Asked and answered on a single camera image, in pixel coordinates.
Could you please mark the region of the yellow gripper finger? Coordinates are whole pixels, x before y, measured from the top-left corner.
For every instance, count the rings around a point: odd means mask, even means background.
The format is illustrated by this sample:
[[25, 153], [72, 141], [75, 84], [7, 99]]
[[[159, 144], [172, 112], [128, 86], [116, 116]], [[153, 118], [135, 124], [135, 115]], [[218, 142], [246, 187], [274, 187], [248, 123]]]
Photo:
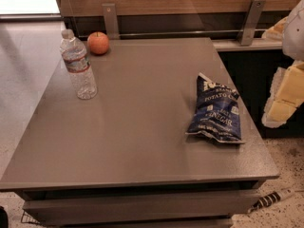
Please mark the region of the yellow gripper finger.
[[288, 68], [279, 67], [276, 70], [261, 121], [266, 127], [280, 127], [303, 103], [304, 62], [294, 61]]
[[287, 21], [286, 17], [284, 17], [283, 19], [279, 20], [272, 27], [266, 29], [263, 32], [261, 38], [262, 39], [281, 41], [286, 21]]

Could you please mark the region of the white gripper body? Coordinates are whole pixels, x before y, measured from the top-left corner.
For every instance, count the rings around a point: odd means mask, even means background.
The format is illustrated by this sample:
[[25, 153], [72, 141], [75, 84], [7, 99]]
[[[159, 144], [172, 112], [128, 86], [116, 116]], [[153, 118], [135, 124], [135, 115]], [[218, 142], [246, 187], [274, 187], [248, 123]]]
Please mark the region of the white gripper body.
[[304, 0], [300, 0], [287, 17], [282, 50], [294, 60], [304, 61]]

